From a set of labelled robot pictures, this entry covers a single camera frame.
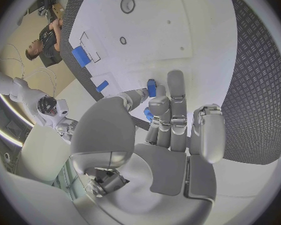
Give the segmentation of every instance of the humanoid robot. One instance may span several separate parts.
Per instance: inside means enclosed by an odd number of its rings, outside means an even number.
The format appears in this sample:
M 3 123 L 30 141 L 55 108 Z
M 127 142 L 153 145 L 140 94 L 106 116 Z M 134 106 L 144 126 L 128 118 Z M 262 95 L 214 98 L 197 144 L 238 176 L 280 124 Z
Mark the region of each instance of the humanoid robot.
M 165 86 L 156 88 L 149 101 L 154 118 L 145 141 L 135 145 L 129 112 L 148 98 L 146 88 L 103 98 L 77 122 L 66 117 L 64 99 L 0 72 L 0 94 L 24 104 L 39 125 L 70 144 L 75 170 L 89 177 L 85 196 L 73 201 L 89 224 L 188 225 L 207 219 L 217 190 L 213 163 L 224 156 L 225 120 L 218 105 L 200 107 L 188 142 L 183 73 L 170 71 L 167 85 L 170 98 Z

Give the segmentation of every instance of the white table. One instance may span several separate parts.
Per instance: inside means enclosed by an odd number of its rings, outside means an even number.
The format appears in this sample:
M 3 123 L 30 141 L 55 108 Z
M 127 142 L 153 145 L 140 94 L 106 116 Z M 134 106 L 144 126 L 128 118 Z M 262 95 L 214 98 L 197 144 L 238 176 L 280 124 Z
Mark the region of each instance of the white table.
M 189 119 L 202 105 L 221 106 L 237 54 L 232 1 L 134 1 L 133 12 L 125 14 L 121 0 L 84 0 L 73 24 L 69 37 L 72 47 L 80 46 L 83 32 L 89 31 L 94 49 L 102 55 L 101 60 L 86 66 L 96 86 L 108 81 L 102 94 L 144 88 L 148 79 L 168 89 L 167 73 L 180 69 Z M 125 37 L 127 44 L 121 44 L 120 37 Z M 148 101 L 131 115 L 146 121 Z

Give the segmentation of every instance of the man's arm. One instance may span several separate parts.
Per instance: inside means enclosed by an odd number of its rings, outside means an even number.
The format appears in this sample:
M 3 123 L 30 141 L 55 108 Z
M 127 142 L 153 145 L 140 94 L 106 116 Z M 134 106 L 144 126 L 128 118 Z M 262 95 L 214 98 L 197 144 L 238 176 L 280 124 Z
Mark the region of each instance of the man's arm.
M 59 27 L 59 21 L 58 20 L 54 20 L 52 22 L 52 26 L 54 29 L 54 33 L 56 36 L 56 43 L 54 44 L 54 48 L 57 52 L 60 52 L 60 43 L 61 43 L 61 29 Z

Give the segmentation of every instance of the person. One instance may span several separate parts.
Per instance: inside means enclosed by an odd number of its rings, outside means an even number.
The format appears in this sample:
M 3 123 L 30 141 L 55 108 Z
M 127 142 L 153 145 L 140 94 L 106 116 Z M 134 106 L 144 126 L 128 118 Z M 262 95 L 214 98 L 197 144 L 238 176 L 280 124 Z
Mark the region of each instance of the person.
M 34 40 L 26 49 L 26 57 L 32 61 L 41 52 L 47 57 L 52 58 L 60 52 L 62 19 L 55 19 L 48 24 L 39 34 L 39 39 Z

